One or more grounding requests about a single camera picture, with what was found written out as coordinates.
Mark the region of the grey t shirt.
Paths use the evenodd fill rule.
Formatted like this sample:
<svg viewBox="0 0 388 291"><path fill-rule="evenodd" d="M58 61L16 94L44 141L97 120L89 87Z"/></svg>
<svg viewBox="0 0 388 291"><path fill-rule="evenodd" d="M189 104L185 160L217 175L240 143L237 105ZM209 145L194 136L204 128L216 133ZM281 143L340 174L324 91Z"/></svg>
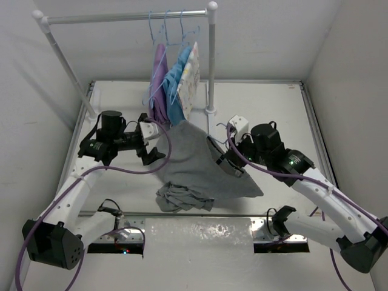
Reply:
<svg viewBox="0 0 388 291"><path fill-rule="evenodd" d="M155 201L163 212L210 211L216 202L263 196L244 169L240 178L221 170L215 155L224 154L222 148L188 121L181 121L161 136L156 148L170 157L156 172L163 186L156 192Z"/></svg>

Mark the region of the light blue wire hanger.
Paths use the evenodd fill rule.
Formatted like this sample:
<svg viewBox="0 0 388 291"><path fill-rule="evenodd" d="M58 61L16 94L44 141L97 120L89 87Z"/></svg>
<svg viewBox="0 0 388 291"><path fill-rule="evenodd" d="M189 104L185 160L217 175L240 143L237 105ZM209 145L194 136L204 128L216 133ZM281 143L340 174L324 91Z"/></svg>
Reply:
<svg viewBox="0 0 388 291"><path fill-rule="evenodd" d="M230 134L231 136L235 133L234 126L230 125L229 123L223 123L219 122L216 124L211 124L208 128L208 135L207 139L214 142L215 144L219 146L228 147L229 146L229 140L227 137L227 134Z"/></svg>

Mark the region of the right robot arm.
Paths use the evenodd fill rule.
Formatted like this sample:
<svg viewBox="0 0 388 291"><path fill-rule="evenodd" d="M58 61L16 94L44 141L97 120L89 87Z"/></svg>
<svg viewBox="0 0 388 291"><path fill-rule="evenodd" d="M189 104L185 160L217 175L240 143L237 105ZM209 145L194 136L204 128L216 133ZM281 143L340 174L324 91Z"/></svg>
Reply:
<svg viewBox="0 0 388 291"><path fill-rule="evenodd" d="M303 216L292 206L283 206L271 217L267 229L272 237L302 235L339 253L361 273L369 273L387 250L387 218L377 218L349 199L298 150L288 149L281 140L276 122L252 129L242 116L226 125L229 150L226 160L246 165L274 177L302 194L330 221Z"/></svg>

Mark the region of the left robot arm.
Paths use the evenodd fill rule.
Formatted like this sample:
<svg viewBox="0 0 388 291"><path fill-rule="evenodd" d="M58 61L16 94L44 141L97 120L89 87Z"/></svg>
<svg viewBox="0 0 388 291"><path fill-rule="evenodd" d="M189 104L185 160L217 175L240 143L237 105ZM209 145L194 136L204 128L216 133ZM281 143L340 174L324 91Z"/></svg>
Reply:
<svg viewBox="0 0 388 291"><path fill-rule="evenodd" d="M77 223L79 213L97 180L106 170L119 171L111 165L120 151L134 150L145 166L170 154L147 150L149 142L166 130L143 113L134 131L126 130L121 112L101 112L95 125L80 142L75 164L52 203L38 219L28 220L23 228L24 251L30 260L72 270L90 244L99 237L118 230L122 211L100 206L87 220Z"/></svg>

